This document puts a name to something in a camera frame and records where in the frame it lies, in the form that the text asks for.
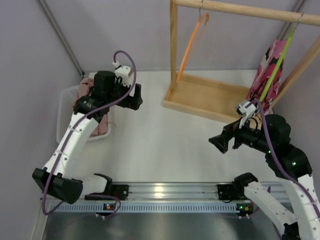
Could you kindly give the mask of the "green hanger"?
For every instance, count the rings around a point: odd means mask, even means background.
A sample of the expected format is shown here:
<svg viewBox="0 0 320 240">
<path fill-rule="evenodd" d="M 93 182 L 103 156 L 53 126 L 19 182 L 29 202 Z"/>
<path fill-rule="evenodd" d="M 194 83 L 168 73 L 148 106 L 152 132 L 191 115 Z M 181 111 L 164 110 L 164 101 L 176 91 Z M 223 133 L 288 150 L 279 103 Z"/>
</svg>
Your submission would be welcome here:
<svg viewBox="0 0 320 240">
<path fill-rule="evenodd" d="M 273 80 L 274 80 L 274 78 L 275 78 L 275 76 L 276 76 L 276 74 L 277 74 L 277 72 L 278 72 L 278 70 L 279 70 L 279 68 L 280 68 L 285 56 L 286 56 L 286 54 L 287 54 L 287 51 L 288 51 L 289 46 L 290 46 L 290 44 L 292 42 L 292 38 L 294 36 L 295 30 L 298 27 L 298 25 L 300 24 L 300 21 L 303 18 L 303 15 L 304 15 L 304 13 L 302 12 L 300 17 L 299 17 L 299 19 L 298 19 L 297 24 L 294 27 L 291 28 L 291 30 L 290 30 L 290 32 L 289 32 L 289 34 L 287 36 L 286 43 L 284 45 L 283 51 L 281 52 L 280 57 L 277 60 L 276 65 L 275 65 L 275 67 L 274 67 L 274 69 L 273 69 L 268 81 L 265 84 L 263 92 L 261 93 L 261 96 L 259 98 L 260 102 L 262 102 L 265 99 L 265 97 L 267 96 L 267 94 L 268 94 L 268 91 L 269 91 L 269 89 L 270 89 L 270 87 L 271 87 L 271 85 L 273 83 Z"/>
</svg>

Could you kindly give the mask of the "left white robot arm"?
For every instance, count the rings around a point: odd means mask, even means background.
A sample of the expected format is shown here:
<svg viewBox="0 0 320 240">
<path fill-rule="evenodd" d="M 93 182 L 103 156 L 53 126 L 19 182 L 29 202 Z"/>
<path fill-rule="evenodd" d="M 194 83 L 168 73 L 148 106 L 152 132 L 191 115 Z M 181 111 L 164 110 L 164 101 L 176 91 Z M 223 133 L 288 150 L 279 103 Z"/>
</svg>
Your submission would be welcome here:
<svg viewBox="0 0 320 240">
<path fill-rule="evenodd" d="M 138 110 L 143 103 L 142 86 L 126 85 L 123 76 L 112 71 L 98 71 L 86 95 L 75 103 L 67 130 L 57 149 L 42 168 L 35 168 L 32 178 L 44 196 L 68 204 L 90 194 L 104 193 L 111 179 L 95 173 L 92 177 L 76 177 L 72 173 L 77 160 L 93 131 L 110 107 Z"/>
</svg>

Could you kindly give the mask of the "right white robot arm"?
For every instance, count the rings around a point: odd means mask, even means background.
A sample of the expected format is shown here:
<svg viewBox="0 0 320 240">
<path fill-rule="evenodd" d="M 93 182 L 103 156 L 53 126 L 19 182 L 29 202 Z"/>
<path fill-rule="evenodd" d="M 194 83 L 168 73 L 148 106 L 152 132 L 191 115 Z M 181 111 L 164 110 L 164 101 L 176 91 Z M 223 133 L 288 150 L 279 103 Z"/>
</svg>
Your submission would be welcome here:
<svg viewBox="0 0 320 240">
<path fill-rule="evenodd" d="M 261 128 L 251 128 L 240 120 L 223 127 L 221 134 L 209 138 L 221 153 L 246 145 L 265 154 L 268 167 L 283 186 L 293 211 L 284 207 L 252 173 L 234 178 L 230 200 L 251 200 L 272 221 L 283 240 L 320 238 L 320 200 L 314 187 L 313 170 L 307 155 L 291 144 L 291 126 L 278 114 L 262 117 Z"/>
</svg>

